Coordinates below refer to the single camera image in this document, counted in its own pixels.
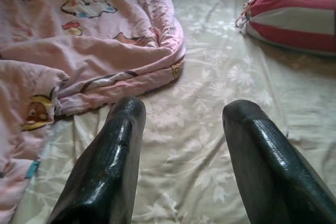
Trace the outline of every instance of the bed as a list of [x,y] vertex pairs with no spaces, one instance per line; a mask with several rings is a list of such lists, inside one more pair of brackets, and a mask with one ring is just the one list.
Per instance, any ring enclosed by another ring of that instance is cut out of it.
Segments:
[[[256,102],[336,195],[336,60],[235,28],[247,0],[172,0],[187,48],[181,76],[140,95],[147,111],[132,223],[249,223],[222,110]],[[109,106],[56,121],[11,224],[44,223]]]

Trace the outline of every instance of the cartoon bear print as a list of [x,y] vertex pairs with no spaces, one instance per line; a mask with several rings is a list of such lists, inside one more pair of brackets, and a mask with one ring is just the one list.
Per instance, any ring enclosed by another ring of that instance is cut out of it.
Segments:
[[68,0],[61,6],[61,11],[79,18],[96,18],[102,13],[115,13],[117,11],[106,0]]
[[113,39],[116,39],[124,44],[131,44],[140,47],[157,47],[157,43],[155,43],[153,39],[146,36],[127,38],[122,32],[120,32]]
[[48,121],[48,113],[46,107],[41,102],[32,102],[30,104],[30,110],[26,119],[27,124],[35,124],[37,122]]
[[83,34],[83,31],[79,28],[78,22],[68,22],[65,25],[62,25],[62,28],[66,35],[81,36]]

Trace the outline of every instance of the pink blanket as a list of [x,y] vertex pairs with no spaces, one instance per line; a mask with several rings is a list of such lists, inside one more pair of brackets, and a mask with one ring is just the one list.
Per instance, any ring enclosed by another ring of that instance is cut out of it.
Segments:
[[[8,92],[1,96],[8,108],[0,111],[0,132],[6,132],[0,139],[0,223],[6,223],[29,168],[38,164],[43,126],[54,111],[71,115],[159,88],[180,75],[185,48],[171,0],[0,0],[0,25],[1,92]],[[54,97],[51,90],[57,90]],[[10,106],[13,95],[25,103]],[[34,107],[39,103],[45,114]],[[16,159],[17,152],[27,158]]]

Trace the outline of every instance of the bed sheet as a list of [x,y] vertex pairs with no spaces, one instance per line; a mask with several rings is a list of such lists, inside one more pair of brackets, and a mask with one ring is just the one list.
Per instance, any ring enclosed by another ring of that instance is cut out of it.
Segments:
[[[132,223],[249,223],[222,126],[224,105],[257,102],[336,194],[335,67],[241,35],[246,0],[173,0],[187,54],[180,78],[140,96],[147,120]],[[42,224],[109,108],[57,122],[12,224]]]

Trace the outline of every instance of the beige bed sheet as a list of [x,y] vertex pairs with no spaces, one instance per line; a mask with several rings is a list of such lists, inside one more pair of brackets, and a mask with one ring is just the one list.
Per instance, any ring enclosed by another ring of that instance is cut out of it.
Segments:
[[[186,36],[180,79],[141,96],[147,121],[132,223],[249,223],[222,127],[257,102],[336,194],[336,61],[278,49],[234,27],[245,0],[173,0]],[[46,221],[108,107],[57,122],[12,224]]]

